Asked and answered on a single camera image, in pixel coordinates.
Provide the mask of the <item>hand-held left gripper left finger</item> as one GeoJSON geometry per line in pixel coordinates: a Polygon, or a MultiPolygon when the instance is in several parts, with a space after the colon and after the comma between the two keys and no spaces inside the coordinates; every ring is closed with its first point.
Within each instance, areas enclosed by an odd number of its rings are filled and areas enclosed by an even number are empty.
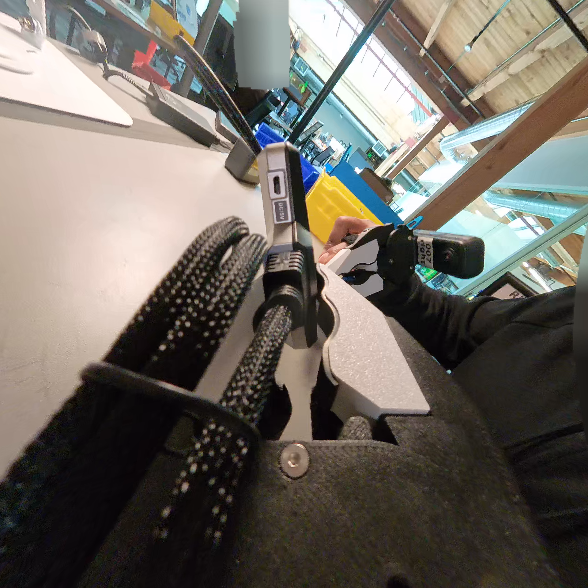
{"type": "Polygon", "coordinates": [[[254,338],[254,315],[265,301],[263,272],[255,276],[228,333],[215,352],[194,393],[207,400],[220,400],[225,388],[254,338]]]}

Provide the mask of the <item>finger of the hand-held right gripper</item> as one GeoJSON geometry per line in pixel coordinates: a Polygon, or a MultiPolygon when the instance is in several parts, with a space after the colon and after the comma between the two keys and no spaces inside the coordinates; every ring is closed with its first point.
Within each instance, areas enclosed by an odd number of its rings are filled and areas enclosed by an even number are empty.
{"type": "Polygon", "coordinates": [[[386,249],[387,241],[394,229],[394,224],[376,225],[365,229],[357,235],[353,243],[328,262],[328,268],[337,275],[350,273],[357,268],[376,272],[378,255],[386,249]]]}
{"type": "Polygon", "coordinates": [[[381,292],[384,287],[383,278],[371,269],[353,268],[342,273],[342,279],[364,298],[381,292]]]}

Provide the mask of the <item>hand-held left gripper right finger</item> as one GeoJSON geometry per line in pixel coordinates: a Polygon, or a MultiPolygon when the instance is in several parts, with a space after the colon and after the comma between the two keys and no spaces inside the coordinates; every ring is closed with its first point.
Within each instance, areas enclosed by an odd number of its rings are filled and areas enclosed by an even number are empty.
{"type": "Polygon", "coordinates": [[[386,317],[326,265],[318,264],[317,274],[318,325],[326,337],[322,364],[336,389],[331,411],[342,422],[429,414],[386,317]]]}

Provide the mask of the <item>yellow storage bin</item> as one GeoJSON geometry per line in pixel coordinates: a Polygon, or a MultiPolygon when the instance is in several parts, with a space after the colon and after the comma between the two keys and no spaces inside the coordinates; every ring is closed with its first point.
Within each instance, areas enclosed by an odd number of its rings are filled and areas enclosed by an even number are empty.
{"type": "Polygon", "coordinates": [[[321,172],[306,195],[310,232],[323,244],[339,217],[368,219],[375,224],[380,220],[337,178],[321,172]]]}
{"type": "Polygon", "coordinates": [[[151,1],[148,20],[168,38],[181,36],[193,46],[195,36],[191,35],[178,20],[178,3],[179,1],[151,1]]]}

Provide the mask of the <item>black hdmi switch box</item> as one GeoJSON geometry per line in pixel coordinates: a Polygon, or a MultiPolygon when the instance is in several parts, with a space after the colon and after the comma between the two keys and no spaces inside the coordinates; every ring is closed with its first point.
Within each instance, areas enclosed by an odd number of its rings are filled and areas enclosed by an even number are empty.
{"type": "Polygon", "coordinates": [[[298,150],[257,158],[266,234],[204,229],[1,482],[1,587],[207,587],[268,432],[286,340],[317,340],[298,150]],[[255,276],[265,301],[220,400],[194,393],[255,276]]]}

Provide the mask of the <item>blue storage bin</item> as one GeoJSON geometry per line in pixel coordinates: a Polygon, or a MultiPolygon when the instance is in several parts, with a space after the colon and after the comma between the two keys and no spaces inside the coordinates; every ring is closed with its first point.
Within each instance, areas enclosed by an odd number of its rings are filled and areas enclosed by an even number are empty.
{"type": "MultiPolygon", "coordinates": [[[[265,122],[260,123],[258,129],[254,132],[254,135],[262,148],[265,148],[270,144],[283,143],[285,141],[285,139],[282,136],[280,136],[265,122]]],[[[302,170],[305,194],[308,194],[308,192],[312,189],[313,185],[319,179],[320,169],[316,169],[302,155],[300,155],[300,165],[302,170]]]]}

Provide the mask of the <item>person's right forearm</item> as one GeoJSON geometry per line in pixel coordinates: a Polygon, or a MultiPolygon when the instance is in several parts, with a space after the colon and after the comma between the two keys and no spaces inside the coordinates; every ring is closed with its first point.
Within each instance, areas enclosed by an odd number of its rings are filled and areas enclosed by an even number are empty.
{"type": "Polygon", "coordinates": [[[564,327],[573,323],[576,287],[520,299],[482,296],[467,300],[425,286],[416,274],[401,285],[384,283],[368,300],[396,320],[439,364],[454,369],[483,343],[515,327],[564,327]]]}

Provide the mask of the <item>person's right hand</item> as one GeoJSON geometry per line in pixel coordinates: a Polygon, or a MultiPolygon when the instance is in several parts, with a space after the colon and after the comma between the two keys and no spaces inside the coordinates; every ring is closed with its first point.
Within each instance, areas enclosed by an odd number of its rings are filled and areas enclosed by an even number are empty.
{"type": "Polygon", "coordinates": [[[377,226],[377,223],[369,219],[356,217],[338,217],[325,243],[322,253],[319,255],[318,263],[327,264],[340,251],[348,247],[344,238],[348,235],[360,234],[366,229],[377,226]]]}

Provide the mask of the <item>large dark blue bin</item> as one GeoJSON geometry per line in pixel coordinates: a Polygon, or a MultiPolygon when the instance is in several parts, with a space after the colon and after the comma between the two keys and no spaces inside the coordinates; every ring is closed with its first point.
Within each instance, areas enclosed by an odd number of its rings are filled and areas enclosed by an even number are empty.
{"type": "Polygon", "coordinates": [[[358,173],[345,161],[337,164],[328,174],[340,180],[361,202],[362,209],[370,211],[376,220],[383,224],[404,223],[399,213],[391,207],[394,195],[390,180],[379,177],[370,168],[364,168],[358,173]]]}

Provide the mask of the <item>person's black clothing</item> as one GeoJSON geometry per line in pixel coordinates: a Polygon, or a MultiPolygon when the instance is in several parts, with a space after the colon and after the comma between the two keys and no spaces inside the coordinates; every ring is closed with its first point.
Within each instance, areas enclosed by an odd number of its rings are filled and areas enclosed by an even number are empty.
{"type": "Polygon", "coordinates": [[[454,300],[454,375],[513,469],[566,587],[587,587],[587,442],[573,350],[576,288],[454,300]]]}

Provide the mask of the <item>small grey charger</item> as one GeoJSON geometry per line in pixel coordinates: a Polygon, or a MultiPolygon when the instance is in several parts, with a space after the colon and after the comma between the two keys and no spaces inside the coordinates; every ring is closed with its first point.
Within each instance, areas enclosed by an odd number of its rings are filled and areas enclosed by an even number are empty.
{"type": "Polygon", "coordinates": [[[231,144],[234,144],[240,138],[238,131],[220,110],[215,115],[215,130],[217,134],[231,144]]]}

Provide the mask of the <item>black power adapter brick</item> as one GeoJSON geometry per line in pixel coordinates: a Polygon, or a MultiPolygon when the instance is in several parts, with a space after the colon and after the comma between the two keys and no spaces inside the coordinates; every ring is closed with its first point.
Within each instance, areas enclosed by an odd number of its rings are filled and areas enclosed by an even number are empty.
{"type": "Polygon", "coordinates": [[[149,86],[144,86],[130,74],[109,66],[106,41],[98,31],[82,24],[81,38],[91,50],[90,60],[102,65],[103,78],[109,80],[112,77],[119,77],[139,90],[145,96],[146,104],[154,117],[201,145],[210,147],[221,144],[209,122],[171,92],[171,86],[166,78],[159,76],[158,72],[134,69],[142,80],[149,83],[149,86]]]}

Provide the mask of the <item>red storage bin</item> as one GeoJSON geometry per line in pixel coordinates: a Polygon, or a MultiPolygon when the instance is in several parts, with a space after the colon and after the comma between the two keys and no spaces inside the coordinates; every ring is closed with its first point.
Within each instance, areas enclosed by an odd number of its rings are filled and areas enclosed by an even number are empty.
{"type": "Polygon", "coordinates": [[[135,50],[131,71],[137,77],[170,91],[172,88],[171,83],[151,66],[151,61],[158,47],[158,44],[154,40],[150,40],[144,52],[135,50]]]}

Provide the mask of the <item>silver ventilation duct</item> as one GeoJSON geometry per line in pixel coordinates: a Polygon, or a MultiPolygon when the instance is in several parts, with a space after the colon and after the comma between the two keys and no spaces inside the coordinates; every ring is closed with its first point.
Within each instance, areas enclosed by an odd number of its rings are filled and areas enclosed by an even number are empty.
{"type": "Polygon", "coordinates": [[[533,107],[536,101],[537,99],[529,100],[524,104],[513,107],[501,114],[491,116],[455,134],[444,137],[439,143],[442,155],[447,160],[459,162],[462,160],[462,157],[458,154],[458,148],[466,144],[481,141],[482,139],[498,136],[521,117],[521,115],[533,107]]]}
{"type": "Polygon", "coordinates": [[[586,206],[581,202],[556,201],[542,194],[539,196],[522,196],[487,191],[483,194],[483,199],[489,205],[498,208],[509,209],[534,217],[548,218],[554,224],[563,223],[586,206]]]}

